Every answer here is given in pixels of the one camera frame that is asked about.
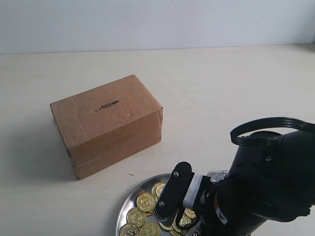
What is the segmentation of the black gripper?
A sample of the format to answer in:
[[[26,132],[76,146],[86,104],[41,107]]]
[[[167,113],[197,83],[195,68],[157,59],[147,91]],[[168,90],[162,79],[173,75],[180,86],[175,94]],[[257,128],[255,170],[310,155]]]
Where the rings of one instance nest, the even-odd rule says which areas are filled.
[[[214,183],[210,176],[204,176],[196,173],[183,175],[185,180],[185,192],[183,199],[183,208],[191,209],[195,214],[210,216],[215,213],[213,195]]]

